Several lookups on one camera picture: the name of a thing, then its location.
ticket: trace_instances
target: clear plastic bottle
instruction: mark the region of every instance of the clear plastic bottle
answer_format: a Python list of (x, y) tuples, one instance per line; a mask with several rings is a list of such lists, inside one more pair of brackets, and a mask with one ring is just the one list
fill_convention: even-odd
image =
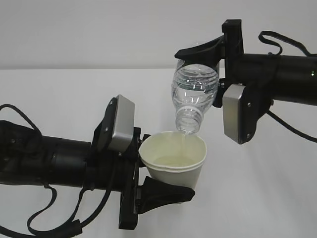
[(176, 128), (185, 134), (199, 131), (204, 113), (213, 104), (219, 83), (217, 69), (179, 60), (171, 93), (176, 108)]

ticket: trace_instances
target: wire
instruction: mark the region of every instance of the wire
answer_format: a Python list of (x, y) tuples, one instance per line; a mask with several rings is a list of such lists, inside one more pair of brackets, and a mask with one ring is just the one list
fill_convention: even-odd
[(37, 126), (19, 109), (17, 108), (16, 106), (14, 105), (11, 105), (11, 104), (3, 104), (0, 106), (0, 111), (3, 109), (3, 108), (11, 108), (12, 110), (14, 110), (15, 112), (17, 112), (27, 123), (29, 123), (29, 125), (34, 129), (34, 131), (36, 132), (38, 138), (39, 138), (39, 141), (36, 145), (36, 147), (34, 149), (16, 149), (20, 152), (23, 152), (23, 153), (27, 153), (27, 154), (31, 154), (31, 153), (34, 153), (34, 152), (37, 152), (38, 151), (38, 148), (41, 146), (41, 141), (42, 141), (42, 133), (41, 131), (37, 128)]
[(268, 111), (267, 114), (273, 118), (274, 120), (276, 120), (278, 123), (280, 123), (282, 126), (284, 126), (286, 129), (290, 130), (291, 132), (293, 132), (294, 134), (309, 140), (311, 142), (317, 143), (317, 138), (314, 138), (310, 135), (307, 135), (305, 133), (302, 133), (301, 131), (295, 129), (294, 127), (292, 127), (290, 124), (286, 123), (285, 121), (283, 121), (281, 118), (279, 118), (277, 115), (275, 115), (273, 112)]
[(110, 177), (109, 183), (108, 183), (107, 188), (106, 188), (106, 192), (105, 192), (99, 206), (96, 208), (96, 210), (86, 220), (84, 220), (81, 223), (82, 228), (84, 228), (89, 223), (91, 223), (101, 213), (102, 209), (104, 208), (105, 204), (107, 203), (109, 196), (110, 196), (110, 193), (111, 193), (111, 190), (112, 190), (112, 186), (113, 186), (116, 165), (117, 165), (117, 159), (115, 158), (114, 162), (113, 162), (113, 166), (112, 166), (111, 177)]
[(279, 47), (279, 52), (276, 54), (277, 56), (279, 56), (283, 52), (283, 48), (281, 47), (281, 45), (279, 43), (272, 41), (272, 40), (269, 40), (269, 39), (265, 38), (264, 36), (271, 36), (271, 37), (274, 37), (278, 40), (286, 42), (286, 43), (298, 48), (301, 52), (304, 53), (304, 55), (306, 55), (308, 57), (316, 57), (317, 56), (317, 54), (311, 54), (301, 42), (295, 41), (287, 36), (283, 36), (279, 33), (274, 32), (274, 31), (262, 31), (259, 34), (259, 40), (264, 44)]
[(16, 106), (11, 104), (3, 104), (0, 106), (0, 111), (3, 108), (11, 108), (12, 110), (16, 111), (29, 125), (39, 134), (42, 135), (41, 131), (37, 128), (37, 126)]
[(37, 235), (37, 236), (47, 235), (47, 234), (49, 234), (49, 233), (52, 233), (52, 234), (53, 234), (53, 233), (56, 233), (56, 232), (58, 232), (58, 231), (62, 231), (62, 230), (65, 229), (67, 226), (71, 226), (71, 225), (72, 225), (71, 223), (73, 222), (73, 220), (74, 220), (74, 218), (75, 218), (75, 216), (76, 216), (76, 214), (77, 214), (77, 211), (78, 211), (78, 208), (79, 208), (80, 203), (81, 203), (81, 201), (82, 201), (82, 198), (83, 198), (83, 196), (84, 196), (84, 193), (89, 190), (89, 189), (87, 189), (87, 188), (85, 188), (85, 187), (80, 190), (80, 193), (79, 193), (79, 197), (78, 197), (78, 201), (77, 201), (75, 210), (73, 211), (73, 213), (72, 213), (71, 216), (67, 219), (66, 222), (64, 222), (62, 225), (60, 225), (59, 227), (56, 227), (56, 228), (54, 228), (54, 229), (52, 229), (52, 230), (48, 230), (48, 231), (38, 231), (38, 230), (36, 230), (36, 229), (33, 229), (33, 228), (30, 226), (30, 225), (31, 225), (31, 222), (32, 222), (38, 215), (40, 215), (42, 212), (44, 212), (45, 210), (49, 209), (49, 208), (53, 205), (53, 203), (55, 202), (56, 197), (57, 197), (57, 191), (56, 191), (56, 189), (50, 187), (49, 185), (47, 185), (46, 188), (48, 188), (48, 189), (50, 189), (50, 190), (52, 191), (52, 199), (51, 199), (51, 201), (49, 202), (49, 204), (48, 204), (44, 209), (42, 209), (42, 210), (40, 210), (40, 211), (34, 213), (34, 214), (28, 219), (28, 221), (27, 221), (27, 223), (26, 223), (29, 232), (32, 233), (32, 234), (34, 234), (34, 235)]

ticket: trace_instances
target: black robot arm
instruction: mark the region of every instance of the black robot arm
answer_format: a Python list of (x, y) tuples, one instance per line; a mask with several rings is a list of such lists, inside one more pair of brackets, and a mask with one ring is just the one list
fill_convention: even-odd
[[(34, 214), (27, 222), (35, 236), (12, 232), (0, 227), (0, 234), (13, 238), (73, 237), (82, 233), (101, 212), (111, 191), (121, 193), (119, 228), (133, 230), (138, 215), (157, 207), (190, 201), (194, 191), (187, 187), (169, 185), (146, 177), (139, 185), (139, 168), (144, 167), (138, 153), (141, 129), (134, 127), (134, 104), (123, 96), (113, 98), (105, 116), (94, 132), (93, 141), (75, 141), (42, 136), (40, 130), (19, 109), (17, 111), (33, 128), (0, 121), (0, 183), (6, 185), (43, 185), (52, 191), (49, 205)], [(49, 208), (57, 192), (50, 185), (81, 187), (74, 213), (58, 228), (37, 231), (30, 227), (32, 220)], [(83, 222), (73, 220), (83, 193), (87, 190), (106, 190), (95, 212)]]
[[(223, 107), (224, 133), (239, 144), (250, 141), (257, 121), (269, 111), (273, 100), (317, 105), (317, 57), (303, 44), (271, 31), (263, 31), (259, 39), (278, 46), (277, 54), (245, 54), (241, 20), (227, 20), (222, 25), (223, 35), (203, 45), (179, 50), (175, 57), (183, 64), (204, 64), (217, 68), (225, 61), (225, 78), (220, 79), (213, 105)], [(299, 48), (306, 56), (282, 56), (282, 47), (265, 36), (275, 37)], [(284, 126), (293, 132), (283, 121)], [(297, 133), (311, 141), (317, 139)]]

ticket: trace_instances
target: white backdrop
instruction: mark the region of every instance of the white backdrop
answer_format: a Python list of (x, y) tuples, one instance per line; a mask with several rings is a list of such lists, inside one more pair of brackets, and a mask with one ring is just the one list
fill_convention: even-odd
[(278, 50), (258, 40), (263, 30), (315, 53), (316, 9), (316, 0), (0, 0), (0, 69), (173, 68), (177, 50), (235, 18), (247, 53)]
[[(109, 100), (122, 94), (136, 104), (135, 126), (143, 133), (174, 130), (172, 69), (0, 70), (0, 103), (23, 110), (43, 135), (90, 141)], [(317, 136), (317, 108), (276, 102), (274, 112)], [(1, 119), (25, 124), (13, 111)], [(119, 193), (113, 192), (83, 238), (315, 238), (317, 147), (268, 116), (253, 140), (237, 145), (223, 134), (222, 110), (211, 108), (199, 135), (208, 157), (189, 203), (139, 216), (135, 231), (118, 230)], [(142, 169), (140, 183), (147, 174)], [(34, 221), (37, 229), (61, 224), (74, 209), (79, 189), (57, 187), (56, 204)], [(103, 191), (87, 192), (78, 218), (99, 204)], [(42, 187), (0, 186), (0, 225), (27, 232), (26, 220), (46, 206)]]

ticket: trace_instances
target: paper cup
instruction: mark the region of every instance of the paper cup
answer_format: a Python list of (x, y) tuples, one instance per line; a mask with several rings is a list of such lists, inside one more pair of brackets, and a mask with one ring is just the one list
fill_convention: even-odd
[(207, 146), (196, 135), (167, 131), (146, 139), (139, 153), (152, 178), (194, 189), (206, 158)]

